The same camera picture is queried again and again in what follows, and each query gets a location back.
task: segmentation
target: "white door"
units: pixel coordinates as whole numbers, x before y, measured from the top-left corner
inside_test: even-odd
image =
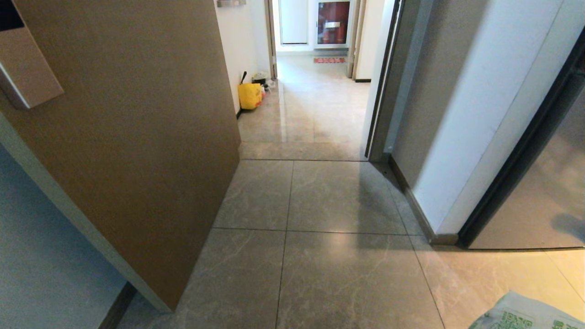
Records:
[[[309,27],[308,0],[280,0],[280,42],[307,43]]]

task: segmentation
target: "hallway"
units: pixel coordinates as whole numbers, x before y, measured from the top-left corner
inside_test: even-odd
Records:
[[[277,86],[238,119],[242,159],[365,160],[360,142],[370,84],[347,78],[347,63],[277,61]]]
[[[460,329],[510,289],[584,319],[583,251],[430,246],[388,172],[241,161],[176,312],[119,328]]]

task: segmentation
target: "brown door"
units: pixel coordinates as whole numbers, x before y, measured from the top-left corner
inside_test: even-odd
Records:
[[[174,309],[239,161],[214,2],[15,4],[65,94],[19,111],[0,93],[0,141],[145,297]]]

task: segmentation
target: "plastic bag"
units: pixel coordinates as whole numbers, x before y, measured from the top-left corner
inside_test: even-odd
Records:
[[[469,329],[585,329],[585,323],[541,301],[508,292]]]
[[[255,109],[262,103],[262,90],[259,83],[244,83],[238,86],[238,96],[242,109]]]

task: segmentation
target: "doorway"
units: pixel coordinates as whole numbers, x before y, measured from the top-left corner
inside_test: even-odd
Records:
[[[390,2],[370,0],[370,6]],[[375,32],[383,33],[382,14],[366,16],[366,5],[365,0],[266,1],[274,80],[266,85],[262,105],[238,120],[243,159],[367,160],[363,135],[370,126],[374,66],[367,63],[370,76],[356,81],[349,56],[361,45],[364,18],[378,19]],[[371,40],[365,51],[374,58],[379,49]]]

